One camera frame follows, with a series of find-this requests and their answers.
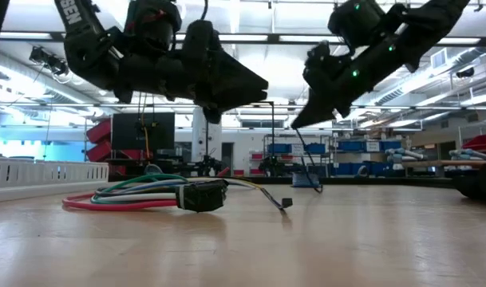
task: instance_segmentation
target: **small black plug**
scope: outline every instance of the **small black plug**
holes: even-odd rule
[[[217,210],[227,198],[227,187],[223,179],[181,187],[176,191],[177,207],[196,212]]]

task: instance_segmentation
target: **black monitor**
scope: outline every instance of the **black monitor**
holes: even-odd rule
[[[148,148],[173,149],[175,141],[176,114],[174,112],[157,113],[120,113],[112,118],[113,150],[145,150],[145,133],[141,128],[141,119],[148,133]]]

